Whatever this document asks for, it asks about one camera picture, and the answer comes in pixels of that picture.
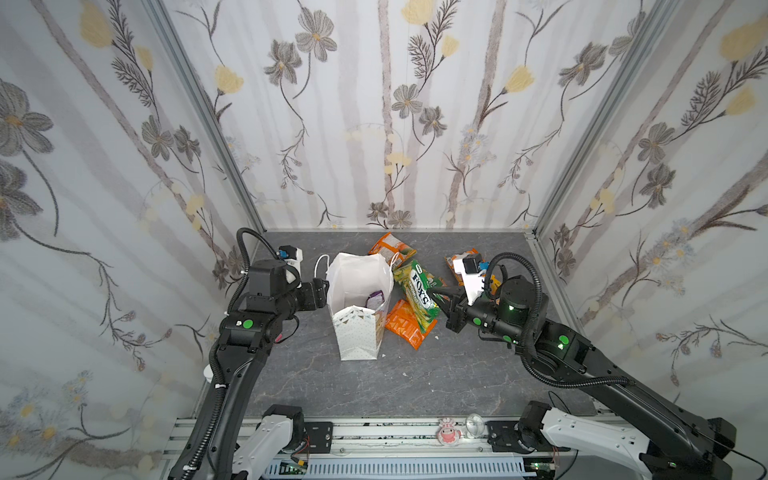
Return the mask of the green orange Fox's packet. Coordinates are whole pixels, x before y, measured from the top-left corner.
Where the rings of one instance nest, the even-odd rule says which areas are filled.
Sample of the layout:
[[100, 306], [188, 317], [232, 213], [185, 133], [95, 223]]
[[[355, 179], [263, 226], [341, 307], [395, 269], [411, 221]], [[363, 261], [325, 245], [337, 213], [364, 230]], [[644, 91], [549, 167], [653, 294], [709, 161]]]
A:
[[394, 280], [404, 290], [407, 301], [416, 316], [421, 333], [427, 333], [442, 313], [428, 290], [442, 287], [443, 281], [429, 273], [418, 261], [413, 260], [394, 270]]

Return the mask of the white cartoon paper bag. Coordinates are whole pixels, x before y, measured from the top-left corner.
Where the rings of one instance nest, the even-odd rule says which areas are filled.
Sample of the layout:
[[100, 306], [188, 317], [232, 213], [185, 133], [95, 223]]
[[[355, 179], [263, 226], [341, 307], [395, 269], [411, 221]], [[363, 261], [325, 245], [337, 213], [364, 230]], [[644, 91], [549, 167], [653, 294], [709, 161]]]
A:
[[[321, 255], [316, 267], [325, 265], [329, 282], [327, 308], [342, 361], [378, 358], [383, 340], [394, 278], [391, 267], [379, 255], [339, 253]], [[378, 310], [365, 307], [367, 297], [381, 290], [385, 303]]]

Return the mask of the orange chips packet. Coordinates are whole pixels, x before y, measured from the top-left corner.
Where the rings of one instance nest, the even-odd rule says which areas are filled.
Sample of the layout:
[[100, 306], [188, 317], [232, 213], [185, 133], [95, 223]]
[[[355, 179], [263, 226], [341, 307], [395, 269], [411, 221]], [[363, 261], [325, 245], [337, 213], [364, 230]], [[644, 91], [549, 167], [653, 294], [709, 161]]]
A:
[[395, 304], [387, 315], [386, 321], [385, 328], [406, 340], [414, 350], [420, 348], [427, 335], [437, 325], [437, 321], [434, 321], [427, 327], [426, 332], [423, 333], [420, 330], [413, 308], [403, 299]]

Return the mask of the purple Fox's berries packet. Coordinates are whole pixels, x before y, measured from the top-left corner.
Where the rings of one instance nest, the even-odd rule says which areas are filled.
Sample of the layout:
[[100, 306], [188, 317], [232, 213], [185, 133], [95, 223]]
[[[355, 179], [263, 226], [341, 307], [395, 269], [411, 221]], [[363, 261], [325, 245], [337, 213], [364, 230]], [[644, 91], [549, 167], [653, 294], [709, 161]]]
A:
[[385, 303], [385, 300], [386, 297], [383, 291], [375, 291], [367, 297], [365, 307], [371, 310], [378, 310]]

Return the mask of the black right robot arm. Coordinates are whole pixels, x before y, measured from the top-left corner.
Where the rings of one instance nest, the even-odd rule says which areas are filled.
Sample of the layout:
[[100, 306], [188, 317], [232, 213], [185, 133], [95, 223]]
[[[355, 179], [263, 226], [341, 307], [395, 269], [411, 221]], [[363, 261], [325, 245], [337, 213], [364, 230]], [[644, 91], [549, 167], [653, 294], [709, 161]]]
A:
[[579, 419], [543, 402], [530, 402], [519, 417], [512, 450], [553, 452], [566, 448], [599, 456], [644, 479], [731, 479], [726, 458], [736, 454], [733, 424], [703, 418], [675, 405], [609, 360], [590, 340], [545, 316], [541, 276], [525, 257], [493, 257], [478, 294], [465, 280], [426, 293], [447, 317], [450, 330], [467, 325], [482, 339], [505, 343], [525, 370], [556, 389], [580, 390], [626, 425]]

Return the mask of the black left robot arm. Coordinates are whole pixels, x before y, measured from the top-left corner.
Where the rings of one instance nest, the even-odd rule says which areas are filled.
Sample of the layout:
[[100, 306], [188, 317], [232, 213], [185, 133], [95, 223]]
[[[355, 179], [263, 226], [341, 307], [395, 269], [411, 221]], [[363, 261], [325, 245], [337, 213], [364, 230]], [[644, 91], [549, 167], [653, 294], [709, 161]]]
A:
[[275, 456], [308, 444], [298, 407], [270, 407], [260, 426], [239, 442], [246, 408], [273, 347], [285, 340], [283, 324], [297, 313], [327, 304], [329, 283], [303, 280], [257, 231], [236, 233], [243, 277], [219, 324], [208, 364], [212, 378], [171, 479], [260, 479]]

